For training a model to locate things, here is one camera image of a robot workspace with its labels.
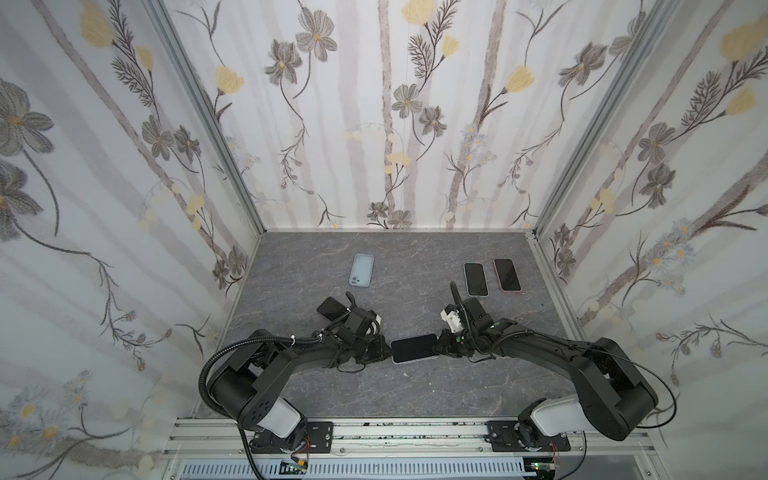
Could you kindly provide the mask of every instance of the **phone case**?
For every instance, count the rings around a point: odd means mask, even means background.
[[[349,274],[349,285],[369,286],[373,275],[373,255],[358,253],[352,263],[352,272]]]

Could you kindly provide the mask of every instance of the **marble surface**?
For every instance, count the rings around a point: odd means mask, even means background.
[[[368,288],[348,284],[356,253],[376,258]],[[515,262],[521,293],[500,290],[495,258]],[[449,282],[466,294],[465,262],[485,267],[489,295],[480,301],[488,313],[564,336],[523,233],[267,233],[254,262],[224,345],[258,328],[309,335],[326,323],[317,306],[328,296],[346,305],[346,290],[382,317],[387,341],[439,335],[447,326],[439,313],[452,303]],[[345,367],[358,368],[354,362]],[[400,365],[388,359],[355,374],[300,372],[283,397],[309,417],[467,416],[517,415],[537,398],[571,393],[569,381],[520,359],[472,364],[443,356]],[[202,406],[197,416],[209,415]]]

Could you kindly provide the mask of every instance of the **flower stem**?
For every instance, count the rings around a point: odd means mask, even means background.
[[[434,143],[435,143],[435,139],[436,139],[436,138],[437,138],[437,130],[435,130],[435,133],[432,135],[432,141],[431,141],[431,142],[429,142],[429,146],[427,147],[427,149],[426,149],[426,150],[424,150],[424,153],[422,153],[421,155],[419,155],[419,157],[418,157],[418,158],[416,158],[416,160],[414,160],[414,163],[415,163],[415,162],[417,162],[417,161],[419,161],[419,158],[421,158],[421,157],[423,157],[424,155],[426,155],[426,153],[429,151],[429,147],[431,147],[431,146],[432,146],[432,144],[434,144]]]
[[[293,96],[294,99],[301,95],[306,90],[306,86],[310,84],[310,75],[312,74],[312,52],[310,52],[309,58],[306,61],[306,66],[306,81],[304,82],[304,86],[301,88],[301,91]]]
[[[200,164],[200,175],[203,177],[203,193],[205,192],[205,172],[203,172],[203,161],[200,159],[200,155],[195,152],[195,155],[197,156],[197,163]]]
[[[58,200],[56,200],[56,194],[53,193],[53,187],[51,187],[51,182],[48,181],[48,178],[43,174],[42,170],[40,170],[40,167],[38,167],[35,161],[32,160],[32,157],[29,155],[26,149],[22,148],[22,151],[24,152],[24,156],[27,157],[27,160],[29,160],[29,163],[32,164],[33,168],[38,172],[40,177],[42,177],[43,181],[45,182],[45,185],[48,187],[48,191],[51,192],[51,198],[53,199],[53,206],[56,209],[56,227],[53,230],[53,236],[56,237],[58,235],[58,221],[59,221]]]
[[[411,115],[411,129],[413,130],[413,137],[416,139],[416,141],[418,141],[421,145],[423,145],[424,142],[422,142],[419,139],[419,134],[416,133],[416,116],[415,115]]]

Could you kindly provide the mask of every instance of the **phone screen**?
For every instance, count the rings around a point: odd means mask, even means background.
[[[485,272],[480,263],[465,263],[464,276],[467,279],[467,293],[471,296],[488,296]]]
[[[329,296],[323,303],[320,304],[320,306],[317,307],[317,312],[332,322],[333,320],[339,318],[341,315],[345,314],[347,309],[344,305],[336,301],[335,298]]]
[[[493,260],[493,264],[496,267],[496,275],[498,276],[498,283],[502,286],[502,290],[505,292],[519,292],[520,280],[518,280],[518,274],[515,272],[515,265],[509,258],[497,258]]]
[[[428,359],[438,356],[432,351],[437,344],[437,335],[412,336],[408,339],[393,340],[389,346],[392,348],[392,361],[394,363],[412,362],[414,360]]]

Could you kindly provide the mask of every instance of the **cable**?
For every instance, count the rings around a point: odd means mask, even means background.
[[[261,472],[259,472],[259,469],[256,467],[256,462],[253,460],[253,454],[250,452],[250,445],[248,445],[248,439],[245,436],[245,430],[240,428],[240,426],[237,426],[237,430],[240,431],[240,439],[243,440],[243,450],[245,450],[245,456],[248,457],[248,465],[250,465],[250,469],[253,470],[253,474],[256,476],[256,478],[259,480],[266,480],[261,475]]]
[[[592,348],[592,347],[576,346],[575,348],[584,349],[584,350],[592,350],[594,352],[603,353],[605,355],[610,355],[610,356],[616,357],[618,359],[622,359],[625,362],[629,362],[629,363],[631,363],[634,366],[639,366],[640,368],[642,368],[646,372],[648,372],[651,375],[655,376],[659,380],[659,382],[664,384],[664,386],[667,388],[667,391],[670,393],[670,396],[672,397],[672,416],[670,418],[668,418],[666,421],[664,421],[664,422],[662,422],[662,423],[660,423],[658,425],[651,425],[651,426],[648,426],[648,427],[643,427],[641,425],[638,425],[637,427],[635,427],[636,429],[659,429],[659,428],[669,424],[669,422],[672,421],[672,419],[675,417],[675,415],[677,415],[677,399],[674,397],[674,393],[672,392],[672,389],[670,388],[670,386],[664,381],[664,379],[662,379],[659,375],[657,375],[656,372],[653,372],[650,369],[646,368],[645,366],[642,366],[640,363],[637,363],[637,362],[634,362],[634,361],[632,361],[630,359],[624,358],[621,355],[616,355],[615,353],[605,352],[603,350],[595,349],[595,348]]]
[[[558,478],[558,480],[563,480],[563,478],[570,477],[571,475],[576,473],[576,471],[580,469],[581,465],[584,463],[584,459],[587,458],[587,433],[582,430],[581,435],[584,436],[584,453],[581,455],[581,460],[579,460],[579,463],[578,465],[576,465],[576,468],[566,473],[565,475],[561,476],[560,478]]]

